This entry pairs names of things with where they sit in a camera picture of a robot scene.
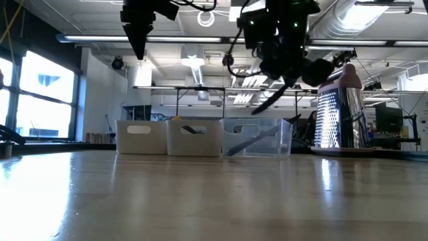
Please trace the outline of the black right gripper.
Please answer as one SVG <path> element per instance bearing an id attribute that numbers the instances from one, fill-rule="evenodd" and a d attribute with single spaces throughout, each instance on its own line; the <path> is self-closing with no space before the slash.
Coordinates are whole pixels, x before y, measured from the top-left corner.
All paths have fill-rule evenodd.
<path id="1" fill-rule="evenodd" d="M 286 88 L 299 88 L 301 78 L 309 86 L 316 87 L 325 82 L 334 70 L 331 62 L 318 58 L 314 61 L 304 57 L 302 51 L 260 50 L 261 72 L 272 80 L 284 79 Z"/>

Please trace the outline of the long ceiling light bar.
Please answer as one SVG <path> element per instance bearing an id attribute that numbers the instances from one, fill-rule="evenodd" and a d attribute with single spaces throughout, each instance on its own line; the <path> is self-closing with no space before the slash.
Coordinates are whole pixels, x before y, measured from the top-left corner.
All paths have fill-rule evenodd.
<path id="1" fill-rule="evenodd" d="M 102 43 L 102 42 L 128 42 L 125 35 L 56 35 L 60 43 Z M 190 37 L 190 36 L 148 36 L 147 42 L 150 43 L 201 43 L 201 44 L 220 44 L 227 43 L 224 37 Z"/>

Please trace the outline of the silver ceiling air duct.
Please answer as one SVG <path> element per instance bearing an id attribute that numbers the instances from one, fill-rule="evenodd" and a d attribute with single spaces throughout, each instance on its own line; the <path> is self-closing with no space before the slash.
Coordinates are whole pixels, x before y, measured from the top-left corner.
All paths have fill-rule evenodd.
<path id="1" fill-rule="evenodd" d="M 379 0 L 338 0 L 312 30 L 313 38 L 355 38 L 384 12 L 387 3 Z"/>

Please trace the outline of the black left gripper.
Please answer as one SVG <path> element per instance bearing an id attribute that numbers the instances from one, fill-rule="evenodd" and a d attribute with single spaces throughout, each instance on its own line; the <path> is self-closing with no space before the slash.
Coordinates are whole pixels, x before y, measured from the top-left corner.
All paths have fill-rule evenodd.
<path id="1" fill-rule="evenodd" d="M 153 30 L 156 13 L 170 20 L 175 20 L 179 6 L 169 0 L 123 0 L 120 20 L 125 34 L 132 46 L 135 56 L 142 60 L 146 46 L 147 35 Z M 143 23 L 137 32 L 131 23 Z"/>

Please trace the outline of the white plastic bin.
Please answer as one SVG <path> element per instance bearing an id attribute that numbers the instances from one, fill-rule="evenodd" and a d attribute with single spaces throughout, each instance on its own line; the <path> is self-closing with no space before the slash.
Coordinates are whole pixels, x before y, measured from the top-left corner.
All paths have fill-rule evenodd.
<path id="1" fill-rule="evenodd" d="M 166 155 L 166 122 L 116 121 L 116 152 L 121 155 Z"/>
<path id="2" fill-rule="evenodd" d="M 168 120 L 167 154 L 171 156 L 219 157 L 221 155 L 221 123 L 219 120 Z M 201 134 L 182 129 L 190 126 Z"/>

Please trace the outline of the black computer monitor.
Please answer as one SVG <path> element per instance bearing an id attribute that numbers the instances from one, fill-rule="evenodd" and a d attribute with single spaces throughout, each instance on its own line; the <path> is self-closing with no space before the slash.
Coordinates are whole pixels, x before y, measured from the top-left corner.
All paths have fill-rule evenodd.
<path id="1" fill-rule="evenodd" d="M 375 116 L 379 132 L 399 133 L 403 126 L 403 111 L 400 108 L 377 106 Z"/>
<path id="2" fill-rule="evenodd" d="M 150 121 L 151 105 L 123 106 L 127 121 Z"/>

